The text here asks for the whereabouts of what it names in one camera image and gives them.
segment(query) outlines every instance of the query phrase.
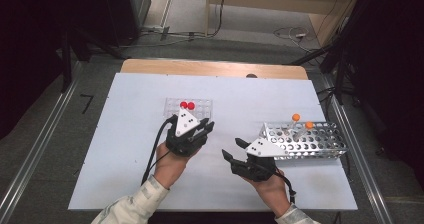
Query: person's hand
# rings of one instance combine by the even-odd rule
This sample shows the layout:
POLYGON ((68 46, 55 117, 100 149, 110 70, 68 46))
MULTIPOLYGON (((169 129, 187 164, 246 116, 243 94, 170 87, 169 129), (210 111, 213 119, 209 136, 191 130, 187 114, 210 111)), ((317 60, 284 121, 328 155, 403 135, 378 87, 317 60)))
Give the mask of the person's hand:
MULTIPOLYGON (((281 175, 284 175, 283 171, 277 170, 281 175)), ((256 189, 259 196, 271 208, 277 218, 284 215, 289 209, 290 202, 286 195, 286 183, 280 177, 272 175, 267 181, 262 182, 254 182, 244 177, 242 178, 256 189)))
POLYGON ((163 157, 156 163, 156 169, 154 173, 155 179, 166 189, 169 189, 183 173, 187 162, 191 157, 196 155, 193 154, 191 157, 177 156, 172 152, 169 152, 165 143, 160 144, 156 148, 156 160, 163 157))

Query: white table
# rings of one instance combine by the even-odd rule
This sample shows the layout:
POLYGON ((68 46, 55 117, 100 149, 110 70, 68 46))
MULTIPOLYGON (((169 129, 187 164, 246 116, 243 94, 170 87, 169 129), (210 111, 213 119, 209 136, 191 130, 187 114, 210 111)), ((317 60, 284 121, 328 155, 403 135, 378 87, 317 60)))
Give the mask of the white table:
MULTIPOLYGON (((308 80, 119 73, 113 81, 78 178, 70 210, 100 210, 140 186, 166 98, 213 100, 207 144, 160 205, 166 211, 267 211, 254 189, 233 175, 221 153, 246 160, 234 138, 253 141, 263 122, 324 121, 308 80)), ((356 210, 340 160, 278 162, 302 209, 356 210)))

